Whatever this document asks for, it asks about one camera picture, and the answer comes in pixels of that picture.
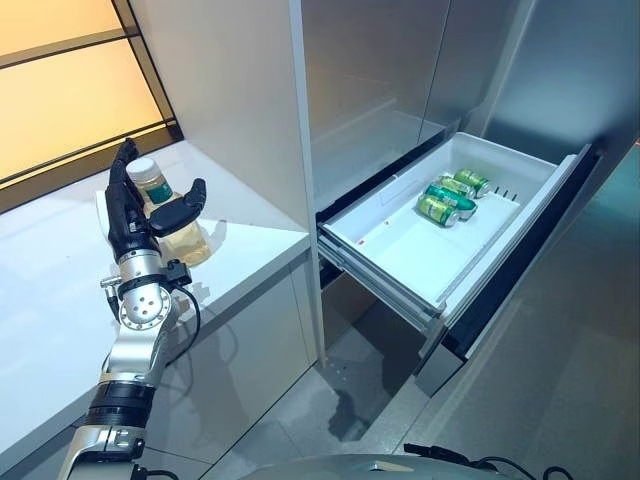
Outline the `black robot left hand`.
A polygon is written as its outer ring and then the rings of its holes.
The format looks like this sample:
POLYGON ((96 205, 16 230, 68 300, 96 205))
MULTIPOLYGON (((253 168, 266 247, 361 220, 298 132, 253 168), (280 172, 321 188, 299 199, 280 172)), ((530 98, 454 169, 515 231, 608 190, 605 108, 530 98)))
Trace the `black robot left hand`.
POLYGON ((139 155, 133 139, 119 147, 104 192, 107 239, 119 260, 137 249, 165 252, 194 267, 211 255, 197 218, 207 191, 202 178, 184 195, 175 192, 156 161, 139 155))

